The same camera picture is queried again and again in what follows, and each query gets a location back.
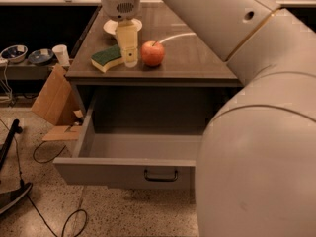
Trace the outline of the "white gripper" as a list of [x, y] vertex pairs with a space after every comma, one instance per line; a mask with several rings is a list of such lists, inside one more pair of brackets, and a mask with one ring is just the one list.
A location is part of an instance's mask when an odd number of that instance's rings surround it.
[[138, 62], [138, 34], [131, 19], [139, 11], [140, 0], [101, 0], [101, 3], [111, 20], [120, 21], [115, 33], [121, 57], [126, 67], [134, 67]]

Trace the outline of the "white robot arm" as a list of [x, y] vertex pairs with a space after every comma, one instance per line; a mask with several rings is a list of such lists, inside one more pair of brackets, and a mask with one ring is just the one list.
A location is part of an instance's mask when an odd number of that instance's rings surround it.
[[274, 0], [163, 0], [243, 83], [204, 132], [200, 237], [316, 237], [315, 34]]

